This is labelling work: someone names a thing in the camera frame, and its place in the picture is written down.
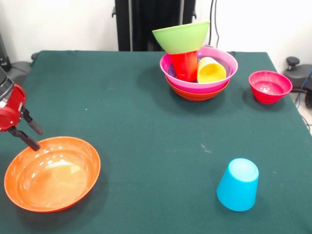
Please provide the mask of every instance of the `upside-down blue cup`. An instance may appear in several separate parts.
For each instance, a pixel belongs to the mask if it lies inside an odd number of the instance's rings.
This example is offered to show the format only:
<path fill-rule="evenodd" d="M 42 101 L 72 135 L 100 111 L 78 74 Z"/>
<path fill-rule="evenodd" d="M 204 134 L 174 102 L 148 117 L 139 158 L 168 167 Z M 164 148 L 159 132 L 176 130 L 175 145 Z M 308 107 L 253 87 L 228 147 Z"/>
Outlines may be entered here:
<path fill-rule="evenodd" d="M 254 206 L 259 170 L 248 159 L 232 160 L 217 188 L 219 201 L 232 211 L 247 211 Z"/>

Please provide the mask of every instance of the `bowl rim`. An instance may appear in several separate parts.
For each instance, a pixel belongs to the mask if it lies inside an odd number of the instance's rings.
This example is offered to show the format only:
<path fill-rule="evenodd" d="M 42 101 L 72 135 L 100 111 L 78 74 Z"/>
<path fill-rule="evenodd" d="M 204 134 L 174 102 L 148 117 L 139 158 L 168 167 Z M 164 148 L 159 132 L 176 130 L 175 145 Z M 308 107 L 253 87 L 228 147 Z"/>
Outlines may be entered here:
<path fill-rule="evenodd" d="M 184 90 L 182 90 L 182 89 L 179 89 L 178 87 L 176 87 L 174 84 L 172 84 L 171 82 L 170 82 L 170 80 L 167 78 L 167 76 L 165 76 L 166 77 L 166 80 L 167 80 L 167 82 L 168 82 L 168 84 L 170 85 L 170 86 L 173 86 L 175 89 L 177 89 L 177 90 L 179 90 L 180 92 L 183 92 L 183 93 L 186 93 L 186 94 L 190 94 L 190 95 L 193 95 L 193 94 L 195 94 L 195 95 L 214 95 L 214 94 L 216 94 L 216 93 L 219 93 L 219 92 L 222 92 L 228 85 L 229 85 L 229 83 L 230 83 L 230 80 L 228 80 L 227 82 L 226 82 L 226 84 L 225 84 L 225 86 L 224 87 L 222 87 L 221 89 L 218 89 L 217 91 L 213 91 L 213 92 L 211 92 L 211 93 L 206 93 L 206 94 L 198 94 L 198 93 L 191 93 L 191 92 L 187 92 L 187 91 L 184 91 Z"/>
<path fill-rule="evenodd" d="M 164 54 L 164 55 L 161 57 L 161 59 L 160 59 L 160 61 L 159 61 L 160 69 L 162 70 L 162 72 L 163 72 L 166 76 L 170 76 L 170 78 L 172 78 L 173 80 L 176 80 L 177 82 L 181 82 L 182 84 L 185 84 L 185 85 L 191 83 L 192 85 L 196 86 L 197 88 L 200 88 L 200 87 L 202 87 L 203 85 L 214 85 L 214 84 L 222 83 L 222 82 L 225 82 L 225 81 L 231 79 L 231 77 L 238 71 L 238 62 L 237 62 L 237 60 L 234 58 L 234 56 L 231 55 L 230 53 L 226 52 L 226 51 L 223 51 L 223 50 L 214 48 L 214 47 L 212 47 L 212 46 L 201 46 L 201 48 L 197 51 L 197 53 L 198 53 L 202 48 L 205 48 L 205 47 L 209 47 L 209 48 L 212 49 L 212 50 L 217 50 L 217 51 L 219 51 L 219 52 L 222 52 L 222 53 L 225 53 L 225 54 L 228 54 L 229 56 L 231 56 L 231 57 L 234 59 L 234 62 L 235 62 L 235 64 L 236 64 L 236 66 L 237 66 L 237 69 L 236 69 L 236 70 L 231 69 L 231 74 L 230 74 L 229 76 L 225 77 L 224 79 L 218 80 L 218 81 L 209 82 L 209 83 L 187 82 L 187 81 L 180 80 L 180 79 L 178 79 L 178 78 L 175 78 L 175 77 L 171 76 L 171 75 L 168 74 L 168 72 L 166 72 L 166 71 L 163 69 L 163 67 L 161 66 L 161 62 L 163 61 L 163 59 L 165 58 L 165 56 L 170 56 L 170 54 L 168 54 L 168 53 Z"/>
<path fill-rule="evenodd" d="M 257 73 L 260 73 L 260 72 L 268 72 L 268 73 L 273 73 L 273 74 L 279 75 L 280 77 L 282 77 L 284 80 L 286 80 L 286 82 L 288 82 L 288 83 L 291 85 L 291 86 L 290 86 L 290 89 L 289 89 L 288 91 L 285 91 L 285 92 L 282 93 L 282 94 L 268 94 L 268 93 L 262 92 L 261 90 L 257 89 L 257 88 L 251 83 L 251 78 L 252 78 L 252 76 L 253 76 L 254 74 L 257 74 Z M 249 76 L 249 78 L 248 78 L 248 82 L 249 82 L 249 85 L 250 85 L 253 89 L 257 90 L 258 92 L 260 92 L 260 93 L 262 93 L 262 94 L 265 94 L 265 95 L 268 95 L 268 96 L 271 96 L 271 97 L 285 96 L 285 95 L 289 94 L 289 93 L 292 91 L 292 89 L 293 89 L 293 84 L 292 84 L 292 82 L 291 82 L 286 76 L 284 76 L 283 74 L 280 74 L 280 73 L 278 73 L 278 72 L 270 71 L 270 70 L 259 70 L 259 71 L 255 71 L 255 72 L 251 73 L 250 76 Z"/>
<path fill-rule="evenodd" d="M 186 24 L 181 24 L 181 25 L 176 25 L 176 26 L 171 26 L 171 27 L 166 27 L 166 28 L 159 28 L 159 29 L 152 30 L 152 32 L 153 33 L 160 33 L 160 32 L 164 32 L 164 31 L 167 31 L 167 30 L 188 28 L 190 26 L 200 26 L 200 25 L 205 25 L 205 24 L 209 25 L 210 21 L 186 23 Z"/>
<path fill-rule="evenodd" d="M 4 190 L 5 190 L 5 193 L 6 195 L 8 196 L 8 198 L 18 207 L 24 209 L 24 210 L 27 210 L 27 211 L 31 211 L 31 212 L 36 212 L 36 213 L 52 213 L 52 212 L 57 212 L 57 211 L 62 211 L 62 210 L 65 210 L 73 205 L 75 205 L 76 203 L 78 203 L 79 201 L 81 201 L 90 191 L 91 189 L 94 187 L 95 183 L 97 182 L 98 180 L 98 177 L 99 177 L 99 174 L 100 174 L 100 171 L 101 171 L 101 159 L 100 159 L 100 156 L 99 156 L 99 153 L 98 151 L 96 150 L 96 148 L 91 145 L 89 142 L 81 139 L 81 138 L 78 138 L 78 137 L 73 137 L 73 136 L 54 136 L 54 137 L 49 137 L 49 138 L 46 138 L 46 139 L 43 139 L 43 140 L 40 140 L 38 141 L 38 143 L 41 143 L 41 142 L 44 142 L 44 141 L 48 141 L 48 140 L 51 140 L 51 139 L 57 139 L 57 138 L 71 138 L 71 139 L 75 139 L 75 140 L 79 140 L 83 143 L 86 143 L 87 145 L 90 145 L 92 148 L 94 148 L 95 152 L 96 152 L 96 156 L 98 157 L 98 171 L 96 173 L 96 176 L 95 176 L 95 179 L 94 181 L 92 182 L 91 186 L 85 191 L 83 192 L 78 198 L 75 199 L 75 201 L 73 201 L 71 204 L 68 204 L 68 205 L 64 205 L 64 206 L 61 206 L 61 207 L 58 207 L 58 208 L 51 208 L 51 209 L 36 209 L 36 208 L 28 208 L 28 207 L 25 207 L 25 206 L 22 206 L 20 204 L 18 204 L 15 199 L 13 199 L 10 195 L 9 195 L 9 192 L 8 192 L 8 188 L 7 188 L 7 182 L 6 182 L 6 179 L 7 179 L 7 175 L 9 173 L 9 168 L 12 166 L 13 162 L 15 160 L 18 159 L 18 157 L 23 153 L 25 152 L 28 148 L 24 148 L 22 151 L 20 151 L 15 157 L 14 159 L 10 162 L 9 166 L 7 167 L 6 169 L 6 172 L 5 172 L 5 175 L 4 175 L 4 178 L 3 178 L 3 186 L 4 186 Z"/>

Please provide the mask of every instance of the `magenta bowl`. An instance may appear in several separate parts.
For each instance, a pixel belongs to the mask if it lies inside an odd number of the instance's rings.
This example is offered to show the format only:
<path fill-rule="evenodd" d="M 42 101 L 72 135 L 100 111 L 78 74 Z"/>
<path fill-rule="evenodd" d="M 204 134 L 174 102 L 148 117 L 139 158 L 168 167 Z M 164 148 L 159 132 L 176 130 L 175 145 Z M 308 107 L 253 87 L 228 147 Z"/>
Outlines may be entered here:
<path fill-rule="evenodd" d="M 203 57 L 212 57 L 221 65 L 223 65 L 227 72 L 226 78 L 211 83 L 197 83 L 197 81 L 187 82 L 177 79 L 171 57 L 169 54 L 165 54 L 160 60 L 160 68 L 167 76 L 168 80 L 178 89 L 194 94 L 212 93 L 222 89 L 232 78 L 232 76 L 237 72 L 237 61 L 232 55 L 227 52 L 221 51 L 213 47 L 202 46 L 197 54 L 198 59 L 202 59 Z"/>
<path fill-rule="evenodd" d="M 263 104 L 280 101 L 293 89 L 291 81 L 273 71 L 257 71 L 249 76 L 249 84 L 255 99 Z"/>

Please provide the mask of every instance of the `cup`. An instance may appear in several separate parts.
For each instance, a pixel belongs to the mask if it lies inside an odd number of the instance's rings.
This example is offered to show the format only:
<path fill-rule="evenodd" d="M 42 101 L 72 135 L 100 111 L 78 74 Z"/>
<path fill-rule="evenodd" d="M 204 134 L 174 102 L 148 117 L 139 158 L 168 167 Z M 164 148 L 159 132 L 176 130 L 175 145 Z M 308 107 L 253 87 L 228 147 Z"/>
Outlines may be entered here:
<path fill-rule="evenodd" d="M 232 211 L 247 211 L 254 206 L 259 170 L 248 159 L 232 160 L 217 188 L 221 204 Z"/>
<path fill-rule="evenodd" d="M 187 82 L 193 82 L 197 79 L 197 51 L 170 56 L 178 79 Z"/>
<path fill-rule="evenodd" d="M 198 83 L 211 83 L 226 78 L 225 68 L 211 57 L 204 57 L 198 63 Z"/>

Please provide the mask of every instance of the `table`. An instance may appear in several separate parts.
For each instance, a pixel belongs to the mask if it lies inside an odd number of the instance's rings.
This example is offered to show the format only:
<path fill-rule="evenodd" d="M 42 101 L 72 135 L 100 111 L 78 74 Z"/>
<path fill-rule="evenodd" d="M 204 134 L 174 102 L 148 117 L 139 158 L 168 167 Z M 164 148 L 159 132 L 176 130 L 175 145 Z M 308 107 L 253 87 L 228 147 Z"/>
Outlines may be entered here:
<path fill-rule="evenodd" d="M 201 234 L 312 232 L 312 144 L 290 96 L 255 101 L 248 76 L 274 70 L 266 53 L 231 52 L 239 69 L 205 102 L 177 96 L 159 68 L 162 52 L 42 51 L 24 88 L 45 133 L 73 136 L 100 154 L 93 190 L 74 207 L 37 214 L 0 189 L 1 234 Z M 24 147 L 0 135 L 0 176 Z M 223 207 L 216 188 L 227 164 L 259 168 L 254 207 Z"/>

